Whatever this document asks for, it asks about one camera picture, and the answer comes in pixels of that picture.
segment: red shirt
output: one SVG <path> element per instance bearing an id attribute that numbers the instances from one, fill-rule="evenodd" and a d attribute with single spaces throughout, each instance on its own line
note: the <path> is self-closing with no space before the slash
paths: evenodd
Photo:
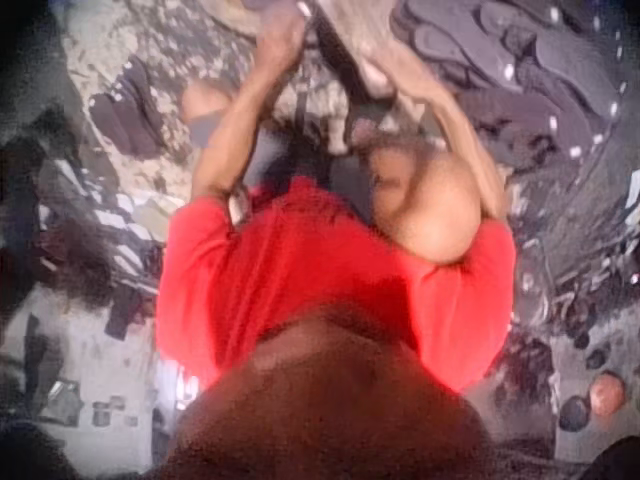
<path id="1" fill-rule="evenodd" d="M 220 201 L 198 198 L 171 220 L 157 347 L 207 387 L 292 314 L 346 300 L 413 343 L 422 364 L 459 391 L 502 347 L 514 263 L 509 229 L 485 221 L 462 263 L 435 267 L 303 178 L 241 231 Z"/>

